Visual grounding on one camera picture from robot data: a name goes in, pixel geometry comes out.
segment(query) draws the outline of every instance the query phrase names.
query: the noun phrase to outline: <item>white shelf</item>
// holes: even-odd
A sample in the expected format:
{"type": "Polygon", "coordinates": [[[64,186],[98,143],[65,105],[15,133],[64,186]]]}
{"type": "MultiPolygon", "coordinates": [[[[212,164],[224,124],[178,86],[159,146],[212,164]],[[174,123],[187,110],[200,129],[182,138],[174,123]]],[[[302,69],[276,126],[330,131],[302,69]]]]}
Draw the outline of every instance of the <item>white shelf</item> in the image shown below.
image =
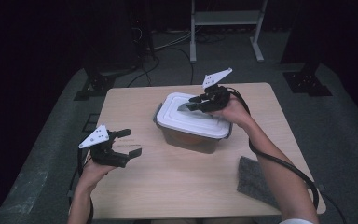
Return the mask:
{"type": "Polygon", "coordinates": [[[260,11],[196,12],[195,25],[242,25],[257,24],[260,11]]]}
{"type": "Polygon", "coordinates": [[[247,25],[255,24],[255,36],[250,38],[255,57],[258,62],[264,62],[263,54],[258,47],[257,40],[260,35],[261,25],[268,0],[263,1],[260,10],[248,11],[196,11],[195,0],[191,1],[191,39],[190,39],[190,61],[197,61],[196,51],[196,26],[198,25],[247,25]]]}

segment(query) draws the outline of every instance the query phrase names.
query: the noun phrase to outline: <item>cable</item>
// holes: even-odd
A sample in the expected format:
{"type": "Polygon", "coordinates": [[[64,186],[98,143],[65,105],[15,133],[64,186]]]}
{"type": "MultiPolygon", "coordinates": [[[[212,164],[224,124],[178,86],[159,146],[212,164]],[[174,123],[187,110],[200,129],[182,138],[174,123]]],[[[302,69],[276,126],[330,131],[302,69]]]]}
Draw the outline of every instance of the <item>cable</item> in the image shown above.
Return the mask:
{"type": "Polygon", "coordinates": [[[147,76],[148,76],[148,73],[149,73],[149,72],[151,72],[151,71],[153,71],[154,69],[156,69],[157,66],[159,65],[159,58],[156,57],[156,60],[157,60],[157,63],[156,63],[156,65],[155,65],[152,69],[150,69],[149,71],[145,71],[145,72],[143,72],[141,75],[135,77],[135,78],[127,85],[127,88],[128,88],[136,79],[138,79],[139,77],[141,77],[141,76],[143,76],[143,75],[147,75],[147,76]]]}
{"type": "Polygon", "coordinates": [[[185,41],[185,40],[187,40],[189,38],[190,38],[190,32],[187,31],[187,34],[185,34],[185,35],[183,35],[183,36],[181,36],[181,37],[179,37],[177,39],[174,39],[173,41],[171,41],[171,42],[169,42],[169,43],[167,43],[165,45],[155,47],[154,50],[164,49],[164,48],[170,47],[172,45],[176,45],[176,44],[178,44],[180,42],[183,42],[183,41],[185,41]]]}
{"type": "Polygon", "coordinates": [[[339,207],[334,203],[334,201],[329,197],[327,196],[325,193],[321,192],[321,195],[323,197],[325,197],[325,199],[327,199],[338,211],[339,215],[341,216],[341,219],[342,219],[342,223],[346,224],[347,223],[347,220],[346,218],[344,217],[344,214],[341,212],[341,210],[339,209],[339,207]]]}
{"type": "Polygon", "coordinates": [[[152,86],[152,83],[151,83],[152,79],[150,78],[149,74],[147,73],[147,71],[146,71],[144,68],[142,68],[142,70],[143,70],[143,71],[145,72],[145,74],[146,74],[148,86],[151,87],[151,86],[152,86]]]}
{"type": "MultiPolygon", "coordinates": [[[[72,19],[73,24],[75,25],[75,28],[80,33],[81,41],[83,41],[84,43],[86,43],[86,45],[89,46],[89,49],[90,49],[89,53],[93,53],[93,55],[95,55],[99,60],[101,60],[103,62],[103,64],[110,64],[110,62],[108,62],[106,60],[106,58],[103,56],[103,54],[99,50],[97,50],[95,48],[95,46],[89,40],[89,37],[87,36],[86,31],[81,27],[80,22],[79,22],[78,18],[76,17],[74,7],[71,5],[69,0],[65,0],[65,3],[66,3],[67,8],[69,10],[70,18],[72,19]]],[[[90,8],[92,9],[92,11],[91,11],[92,13],[90,13],[90,15],[96,21],[95,17],[96,17],[96,15],[99,15],[100,10],[98,8],[96,8],[97,6],[95,6],[95,1],[94,2],[92,2],[92,1],[89,2],[89,5],[90,5],[90,8]]],[[[96,24],[98,25],[100,30],[104,30],[104,28],[101,27],[100,23],[96,22],[96,24]]],[[[139,34],[138,40],[135,40],[135,39],[133,40],[133,42],[138,43],[141,40],[141,38],[143,37],[142,30],[137,28],[137,27],[131,27],[131,30],[132,31],[133,30],[139,31],[140,34],[139,34]]],[[[101,83],[110,83],[110,82],[114,81],[117,77],[124,76],[124,75],[127,75],[127,74],[130,74],[130,73],[134,72],[137,68],[138,68],[138,65],[134,65],[133,67],[129,68],[127,71],[120,72],[120,73],[114,73],[114,74],[111,74],[111,75],[102,75],[100,73],[100,71],[98,71],[97,74],[96,74],[97,77],[92,78],[93,81],[91,81],[91,86],[92,86],[92,88],[94,90],[98,90],[100,88],[104,89],[105,86],[104,86],[104,84],[101,84],[101,83]]]]}
{"type": "MultiPolygon", "coordinates": [[[[233,88],[230,88],[231,90],[231,94],[235,95],[237,98],[239,98],[241,100],[241,103],[243,105],[243,107],[245,108],[245,110],[250,113],[249,107],[248,105],[245,103],[245,101],[243,100],[242,96],[240,95],[240,93],[238,91],[236,91],[233,88]]],[[[307,177],[304,173],[302,173],[299,169],[297,169],[294,165],[288,163],[287,161],[283,161],[279,158],[273,157],[269,154],[266,154],[260,150],[258,150],[251,142],[251,140],[249,139],[249,148],[254,152],[254,154],[261,156],[269,161],[273,161],[276,162],[278,164],[280,164],[281,166],[289,169],[290,171],[292,171],[293,173],[295,173],[296,175],[298,175],[301,179],[303,179],[307,185],[310,187],[310,190],[312,191],[312,196],[313,196],[313,206],[315,207],[315,209],[318,209],[318,205],[319,205],[319,194],[318,194],[318,190],[315,187],[315,184],[310,180],[309,177],[307,177]]]]}
{"type": "Polygon", "coordinates": [[[160,33],[167,34],[167,35],[186,35],[189,33],[188,30],[166,30],[166,31],[160,31],[160,33]]]}
{"type": "Polygon", "coordinates": [[[187,57],[188,59],[188,62],[190,63],[190,67],[191,67],[191,78],[190,78],[190,85],[193,85],[193,78],[194,78],[194,66],[193,66],[193,63],[190,61],[190,57],[188,56],[188,54],[182,50],[182,49],[177,49],[177,48],[167,48],[167,49],[174,49],[174,50],[179,50],[181,51],[182,53],[185,54],[185,56],[187,57]]]}
{"type": "MultiPolygon", "coordinates": [[[[82,156],[82,153],[83,150],[78,148],[77,149],[77,167],[75,168],[74,170],[74,173],[72,175],[72,179],[71,179],[71,182],[69,184],[69,190],[68,190],[68,200],[69,200],[69,206],[72,205],[72,197],[73,197],[73,192],[72,192],[72,187],[74,185],[74,182],[75,182],[75,176],[76,174],[79,174],[79,178],[81,177],[81,175],[83,174],[83,168],[86,166],[86,164],[91,160],[91,157],[89,157],[87,159],[86,162],[84,162],[84,164],[82,164],[82,161],[84,161],[87,157],[87,154],[82,156]]],[[[89,210],[89,218],[87,220],[87,223],[91,223],[92,222],[92,218],[94,216],[94,206],[93,206],[93,203],[92,203],[92,199],[89,199],[90,200],[90,210],[89,210]]]]}
{"type": "Polygon", "coordinates": [[[196,37],[196,42],[199,43],[199,44],[204,44],[204,45],[214,44],[214,43],[217,43],[217,42],[220,42],[220,41],[223,41],[223,40],[226,39],[225,34],[222,34],[222,36],[223,37],[219,37],[217,35],[209,35],[209,34],[206,34],[206,33],[200,33],[200,35],[198,35],[196,37]]]}

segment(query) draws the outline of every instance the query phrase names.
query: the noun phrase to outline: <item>gray sponge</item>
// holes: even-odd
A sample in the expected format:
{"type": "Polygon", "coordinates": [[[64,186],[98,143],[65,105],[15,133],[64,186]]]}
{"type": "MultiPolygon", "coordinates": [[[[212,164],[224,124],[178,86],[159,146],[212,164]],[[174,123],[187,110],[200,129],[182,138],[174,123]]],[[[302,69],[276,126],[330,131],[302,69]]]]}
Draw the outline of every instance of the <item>gray sponge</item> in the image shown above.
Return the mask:
{"type": "Polygon", "coordinates": [[[275,208],[279,208],[273,197],[266,179],[263,176],[258,161],[253,161],[246,157],[240,158],[239,183],[237,191],[244,193],[252,198],[267,203],[275,208]]]}

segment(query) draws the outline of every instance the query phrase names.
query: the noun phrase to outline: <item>forearm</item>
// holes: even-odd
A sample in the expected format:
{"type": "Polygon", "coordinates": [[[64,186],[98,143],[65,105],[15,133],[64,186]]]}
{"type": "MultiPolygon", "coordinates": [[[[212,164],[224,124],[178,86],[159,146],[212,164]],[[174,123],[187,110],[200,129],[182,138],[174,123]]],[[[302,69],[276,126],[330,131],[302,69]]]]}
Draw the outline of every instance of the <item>forearm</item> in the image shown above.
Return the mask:
{"type": "MultiPolygon", "coordinates": [[[[251,117],[238,123],[256,149],[288,163],[292,162],[270,141],[251,117]]],[[[303,218],[318,223],[316,211],[303,180],[280,164],[257,155],[268,186],[282,211],[282,219],[303,218]]]]}
{"type": "Polygon", "coordinates": [[[91,209],[91,192],[92,190],[88,188],[76,189],[69,213],[68,224],[79,224],[87,222],[91,209]]]}

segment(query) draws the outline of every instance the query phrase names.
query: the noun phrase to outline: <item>gray carpet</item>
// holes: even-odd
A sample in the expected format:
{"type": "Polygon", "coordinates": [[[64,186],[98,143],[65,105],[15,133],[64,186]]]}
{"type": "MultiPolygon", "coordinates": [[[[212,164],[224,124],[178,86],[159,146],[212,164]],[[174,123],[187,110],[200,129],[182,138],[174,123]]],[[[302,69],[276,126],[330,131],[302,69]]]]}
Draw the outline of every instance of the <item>gray carpet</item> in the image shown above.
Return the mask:
{"type": "MultiPolygon", "coordinates": [[[[309,97],[292,93],[282,73],[297,71],[302,64],[280,64],[289,33],[267,33],[260,36],[259,45],[265,57],[258,63],[249,42],[251,34],[227,34],[226,39],[213,44],[198,44],[198,60],[194,66],[193,84],[201,84],[205,75],[225,70],[233,72],[222,83],[267,82],[272,86],[282,106],[294,136],[318,186],[325,187],[345,215],[348,223],[358,223],[358,108],[343,89],[337,75],[320,65],[316,76],[333,96],[309,97]]],[[[154,35],[155,46],[177,38],[174,35],[154,35]]],[[[174,46],[188,53],[188,42],[174,46]]],[[[157,68],[149,72],[152,86],[188,85],[191,66],[185,54],[177,49],[156,53],[157,68]]],[[[145,69],[156,62],[145,58],[145,69]]],[[[124,88],[142,70],[119,77],[115,88],[124,88]]],[[[67,219],[66,193],[76,168],[79,142],[87,135],[82,132],[89,115],[99,113],[103,97],[74,101],[87,76],[83,69],[74,74],[52,110],[33,150],[24,163],[19,177],[0,209],[0,223],[64,223],[67,219]]],[[[132,87],[149,85],[146,76],[134,81],[132,87]]],[[[322,223],[342,223],[337,210],[325,200],[327,211],[320,215],[322,223]]],[[[261,223],[276,223],[278,217],[260,219],[261,223]]],[[[132,223],[110,221],[109,223],[132,223]]]]}

